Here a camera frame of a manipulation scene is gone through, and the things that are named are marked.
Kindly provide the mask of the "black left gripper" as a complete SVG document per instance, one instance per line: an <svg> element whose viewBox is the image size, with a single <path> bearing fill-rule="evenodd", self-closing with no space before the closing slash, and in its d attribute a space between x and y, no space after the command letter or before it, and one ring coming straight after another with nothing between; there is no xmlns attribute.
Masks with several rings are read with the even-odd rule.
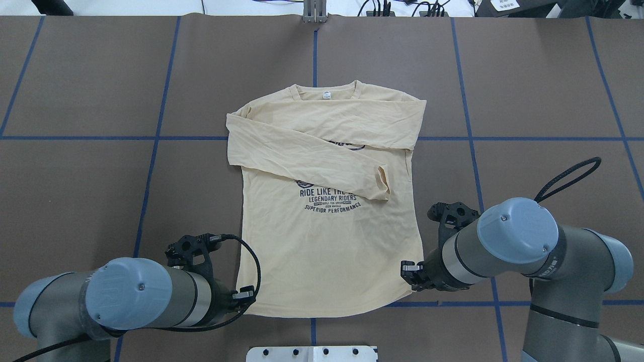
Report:
<svg viewBox="0 0 644 362"><path fill-rule="evenodd" d="M232 290L223 282L214 279L211 283L211 303L203 317L204 325L215 325L227 314L237 311L237 308L247 308L256 301L256 287L245 286L240 290Z"/></svg>

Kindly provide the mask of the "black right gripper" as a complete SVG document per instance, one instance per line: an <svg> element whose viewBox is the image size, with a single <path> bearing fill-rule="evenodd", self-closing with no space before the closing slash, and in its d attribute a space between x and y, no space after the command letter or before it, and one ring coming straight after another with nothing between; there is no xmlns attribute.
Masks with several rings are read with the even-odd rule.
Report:
<svg viewBox="0 0 644 362"><path fill-rule="evenodd" d="M468 290L471 287L471 284L461 282L448 272L441 249L433 249L424 261L401 261L400 277L412 288L435 289L452 293Z"/></svg>

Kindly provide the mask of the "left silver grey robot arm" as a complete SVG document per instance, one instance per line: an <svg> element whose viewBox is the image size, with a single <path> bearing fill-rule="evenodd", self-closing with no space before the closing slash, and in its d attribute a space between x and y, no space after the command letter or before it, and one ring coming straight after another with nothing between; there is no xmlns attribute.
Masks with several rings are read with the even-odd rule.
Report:
<svg viewBox="0 0 644 362"><path fill-rule="evenodd" d="M204 266L179 269L119 257L95 271L42 278L14 306L18 331L38 349L21 361L109 361L111 341L132 330L205 332L238 319L258 287L229 290Z"/></svg>

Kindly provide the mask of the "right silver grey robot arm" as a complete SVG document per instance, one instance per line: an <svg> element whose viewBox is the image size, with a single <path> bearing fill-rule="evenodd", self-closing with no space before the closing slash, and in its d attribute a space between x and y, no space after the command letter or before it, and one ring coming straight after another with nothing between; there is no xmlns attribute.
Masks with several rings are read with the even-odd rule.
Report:
<svg viewBox="0 0 644 362"><path fill-rule="evenodd" d="M634 273L628 248L587 228L559 224L536 201L508 199L483 213L437 203L438 246L423 261L402 261L413 291L467 290L501 273L533 282L522 361L642 361L642 344L599 332L602 302Z"/></svg>

